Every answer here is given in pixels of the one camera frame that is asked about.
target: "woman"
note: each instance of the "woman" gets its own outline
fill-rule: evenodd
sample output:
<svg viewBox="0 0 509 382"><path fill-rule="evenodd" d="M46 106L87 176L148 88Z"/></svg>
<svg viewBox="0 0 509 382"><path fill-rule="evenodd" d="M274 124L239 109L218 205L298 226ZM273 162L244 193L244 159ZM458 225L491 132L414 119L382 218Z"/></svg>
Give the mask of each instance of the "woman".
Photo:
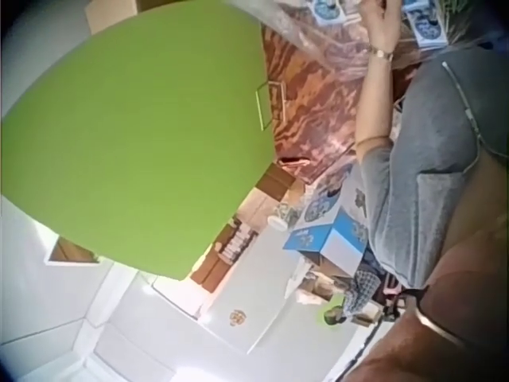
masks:
<svg viewBox="0 0 509 382"><path fill-rule="evenodd" d="M361 6L373 54L357 157L377 259L406 287L425 289L411 291L418 304L346 380L499 380L507 370L509 60L470 49L424 64L393 147L390 55L401 5Z"/></svg>
<svg viewBox="0 0 509 382"><path fill-rule="evenodd" d="M390 55L401 4L388 0L385 13L376 0L362 4L373 53L357 111L356 151L374 253L403 286L422 287L442 253L507 203L509 60L469 49L424 64L406 94L393 147ZM476 191L468 197L472 205L455 210L484 163L495 166L490 171L500 187L491 195Z"/></svg>

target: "printed box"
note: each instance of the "printed box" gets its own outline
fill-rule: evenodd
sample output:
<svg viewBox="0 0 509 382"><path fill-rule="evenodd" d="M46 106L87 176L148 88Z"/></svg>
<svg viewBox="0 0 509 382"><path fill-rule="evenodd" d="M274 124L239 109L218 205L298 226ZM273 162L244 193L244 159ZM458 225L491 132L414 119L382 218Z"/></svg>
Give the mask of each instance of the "printed box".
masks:
<svg viewBox="0 0 509 382"><path fill-rule="evenodd" d="M324 256L352 277L367 246L366 197L357 163L345 158L336 168L324 176L283 248L317 265Z"/></svg>

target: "light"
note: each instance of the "light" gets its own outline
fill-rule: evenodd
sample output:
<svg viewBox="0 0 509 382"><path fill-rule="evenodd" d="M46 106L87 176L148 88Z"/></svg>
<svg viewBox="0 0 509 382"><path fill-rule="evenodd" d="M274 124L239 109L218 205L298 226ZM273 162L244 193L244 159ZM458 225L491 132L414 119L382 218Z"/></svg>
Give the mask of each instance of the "light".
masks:
<svg viewBox="0 0 509 382"><path fill-rule="evenodd" d="M153 283L153 288L165 299L192 316L210 296L209 292L189 278L179 281L159 276Z"/></svg>
<svg viewBox="0 0 509 382"><path fill-rule="evenodd" d="M212 321L212 316L209 313L202 314L198 319L198 322L203 325L207 325Z"/></svg>
<svg viewBox="0 0 509 382"><path fill-rule="evenodd" d="M205 250L204 254L202 256L200 256L200 258L194 263L194 265L192 266L191 268L191 273L189 275L191 275L193 272L196 272L198 271L198 268L201 267L201 264L204 263L205 261L205 257L207 257L208 253L210 252L212 248L212 244L210 244L207 249Z"/></svg>
<svg viewBox="0 0 509 382"><path fill-rule="evenodd" d="M45 253L51 253L58 241L59 236L45 225L36 220L32 221L33 226L39 236L39 240L45 249Z"/></svg>
<svg viewBox="0 0 509 382"><path fill-rule="evenodd" d="M179 368L170 382L227 382L201 368Z"/></svg>
<svg viewBox="0 0 509 382"><path fill-rule="evenodd" d="M143 286L142 290L148 294L149 296L152 296L154 294L156 294L156 291L152 288L152 286L150 284L146 284Z"/></svg>

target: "gray shirt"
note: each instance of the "gray shirt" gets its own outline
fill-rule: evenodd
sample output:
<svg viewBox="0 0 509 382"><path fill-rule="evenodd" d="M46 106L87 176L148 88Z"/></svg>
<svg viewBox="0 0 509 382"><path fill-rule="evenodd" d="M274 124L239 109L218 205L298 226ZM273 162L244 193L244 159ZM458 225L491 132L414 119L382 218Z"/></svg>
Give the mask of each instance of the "gray shirt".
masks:
<svg viewBox="0 0 509 382"><path fill-rule="evenodd" d="M479 49L423 65L406 94L394 147L373 149L363 159L371 247L405 287L423 287L436 266L478 143L507 154L508 72L506 57ZM457 84L480 134L467 118Z"/></svg>

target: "wood grain surface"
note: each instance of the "wood grain surface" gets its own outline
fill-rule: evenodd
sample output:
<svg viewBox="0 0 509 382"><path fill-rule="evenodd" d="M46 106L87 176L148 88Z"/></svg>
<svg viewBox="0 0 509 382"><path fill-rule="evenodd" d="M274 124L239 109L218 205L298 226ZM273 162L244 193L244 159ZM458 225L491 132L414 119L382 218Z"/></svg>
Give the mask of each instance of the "wood grain surface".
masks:
<svg viewBox="0 0 509 382"><path fill-rule="evenodd" d="M341 81L272 29L262 27L267 75L286 86L282 102L278 87L270 88L277 155L306 157L307 166L288 169L306 183L315 181L354 142L356 108L362 79ZM394 72L394 98L404 94L415 66ZM282 121L282 108L286 121Z"/></svg>

